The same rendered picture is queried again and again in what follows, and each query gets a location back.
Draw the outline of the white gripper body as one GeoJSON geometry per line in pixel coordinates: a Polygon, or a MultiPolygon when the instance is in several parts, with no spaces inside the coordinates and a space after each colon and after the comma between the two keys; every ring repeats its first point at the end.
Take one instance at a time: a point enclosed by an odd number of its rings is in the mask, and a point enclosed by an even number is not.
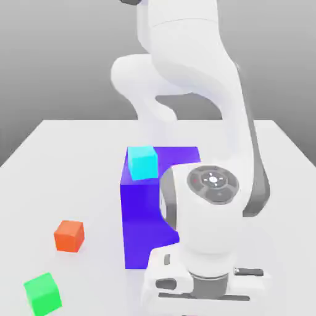
{"type": "Polygon", "coordinates": [[[191,294],[143,287],[141,304],[150,316],[265,316],[269,278],[234,278],[225,295],[198,299],[191,294]]]}

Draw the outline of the small orange cube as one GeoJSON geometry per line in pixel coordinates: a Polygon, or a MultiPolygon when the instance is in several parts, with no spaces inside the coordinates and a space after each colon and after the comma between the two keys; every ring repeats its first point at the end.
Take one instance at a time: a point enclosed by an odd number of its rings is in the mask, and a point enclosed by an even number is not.
{"type": "Polygon", "coordinates": [[[85,231],[82,222],[63,220],[54,232],[56,249],[64,252],[78,252],[84,239],[85,231]]]}

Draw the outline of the small cyan cube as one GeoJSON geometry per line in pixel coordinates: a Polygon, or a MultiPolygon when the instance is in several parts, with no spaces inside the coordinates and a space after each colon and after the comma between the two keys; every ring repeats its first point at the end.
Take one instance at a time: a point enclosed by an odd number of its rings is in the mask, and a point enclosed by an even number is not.
{"type": "Polygon", "coordinates": [[[158,177],[158,156],[153,146],[129,146],[127,154],[133,181],[158,177]]]}

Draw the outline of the small green cube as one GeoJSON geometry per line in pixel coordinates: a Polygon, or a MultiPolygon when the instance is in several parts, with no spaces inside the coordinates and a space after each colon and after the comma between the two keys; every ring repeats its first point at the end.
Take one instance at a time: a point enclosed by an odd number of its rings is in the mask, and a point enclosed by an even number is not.
{"type": "Polygon", "coordinates": [[[62,307],[59,288],[51,273],[44,273],[23,284],[34,316],[46,316],[62,307]]]}

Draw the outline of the large blue box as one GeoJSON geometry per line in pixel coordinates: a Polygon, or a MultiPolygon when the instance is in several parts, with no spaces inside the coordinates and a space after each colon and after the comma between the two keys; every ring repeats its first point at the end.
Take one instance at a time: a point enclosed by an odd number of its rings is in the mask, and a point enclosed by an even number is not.
{"type": "Polygon", "coordinates": [[[162,218],[159,208],[159,179],[134,181],[125,158],[120,180],[125,268],[144,270],[150,252],[179,242],[178,233],[162,218]]]}

